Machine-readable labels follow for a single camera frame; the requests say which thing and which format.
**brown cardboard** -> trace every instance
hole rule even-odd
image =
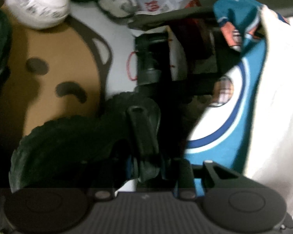
[[[46,121],[95,115],[103,87],[96,65],[96,58],[100,58],[94,57],[93,50],[67,22],[36,31],[22,26],[3,10],[13,25],[13,42],[8,61],[11,75],[0,96],[0,144],[12,153],[22,136]],[[29,58],[40,61],[38,73],[27,63]],[[81,101],[72,94],[57,96],[56,87],[63,82],[74,82],[65,87],[78,89],[79,85],[79,92],[86,98]]]

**white ball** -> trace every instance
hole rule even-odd
[[[33,29],[62,23],[69,14],[70,0],[5,0],[17,20]]]

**metal screw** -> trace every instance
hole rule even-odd
[[[97,191],[94,196],[99,200],[105,200],[111,196],[109,191]]]
[[[184,200],[193,200],[195,199],[196,195],[192,191],[182,191],[180,193],[180,197]]]

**white cloth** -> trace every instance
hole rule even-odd
[[[244,175],[279,192],[293,217],[293,27],[266,6],[261,17],[267,54]]]

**black circle print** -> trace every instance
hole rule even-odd
[[[56,86],[55,93],[58,97],[74,95],[83,104],[87,101],[86,91],[76,82],[63,82]]]
[[[43,59],[33,57],[26,61],[26,69],[36,75],[45,75],[49,72],[49,65]]]

